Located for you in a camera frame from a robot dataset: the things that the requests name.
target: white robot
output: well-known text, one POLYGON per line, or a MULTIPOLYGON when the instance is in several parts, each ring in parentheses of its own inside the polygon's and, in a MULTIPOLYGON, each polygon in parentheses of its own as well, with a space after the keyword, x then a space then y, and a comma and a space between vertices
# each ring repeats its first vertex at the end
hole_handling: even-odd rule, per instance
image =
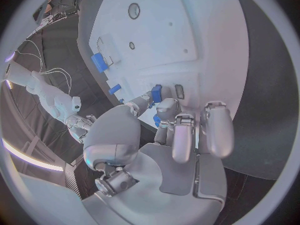
POLYGON ((182 111, 168 87, 116 106, 98 119, 77 115, 79 97, 47 84, 43 75, 11 61, 5 79, 25 86, 43 108, 66 124, 83 143, 86 164, 103 176, 98 192, 84 201, 103 224, 210 225, 224 207, 227 184, 222 158, 234 148, 230 111, 221 101, 209 102, 201 113, 182 111), (154 143, 140 147, 142 115, 154 102, 160 124, 154 143), (196 148, 196 127, 206 135, 207 152, 196 148))

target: blue part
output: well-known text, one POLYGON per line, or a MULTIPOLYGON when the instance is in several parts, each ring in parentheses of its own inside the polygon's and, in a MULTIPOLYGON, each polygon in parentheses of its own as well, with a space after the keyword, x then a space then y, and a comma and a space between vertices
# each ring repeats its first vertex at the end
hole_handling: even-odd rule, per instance
POLYGON ((162 101, 162 85, 157 84, 151 90, 152 99, 154 103, 160 103, 162 101))
POLYGON ((107 64, 105 63, 103 56, 100 52, 91 56, 91 60, 93 61, 100 73, 104 72, 106 69, 109 68, 109 66, 107 66, 107 64))
POLYGON ((159 118, 159 116, 157 114, 155 114, 153 116, 153 120, 154 120, 155 126, 159 127, 159 125, 161 123, 161 119, 159 118))
POLYGON ((111 89, 108 90, 110 95, 113 95, 116 91, 121 89, 121 85, 117 84, 116 86, 112 87, 111 89))

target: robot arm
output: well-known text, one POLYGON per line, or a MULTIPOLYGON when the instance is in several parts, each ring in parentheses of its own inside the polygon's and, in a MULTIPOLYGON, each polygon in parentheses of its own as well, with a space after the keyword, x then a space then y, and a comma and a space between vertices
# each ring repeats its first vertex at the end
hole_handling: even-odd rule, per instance
POLYGON ((42 74, 30 72, 13 60, 4 79, 24 86, 29 93, 37 95, 42 107, 53 118, 66 124, 72 137, 83 143, 83 137, 91 128, 92 122, 77 115, 81 108, 79 97, 71 97, 59 88, 49 85, 42 74))

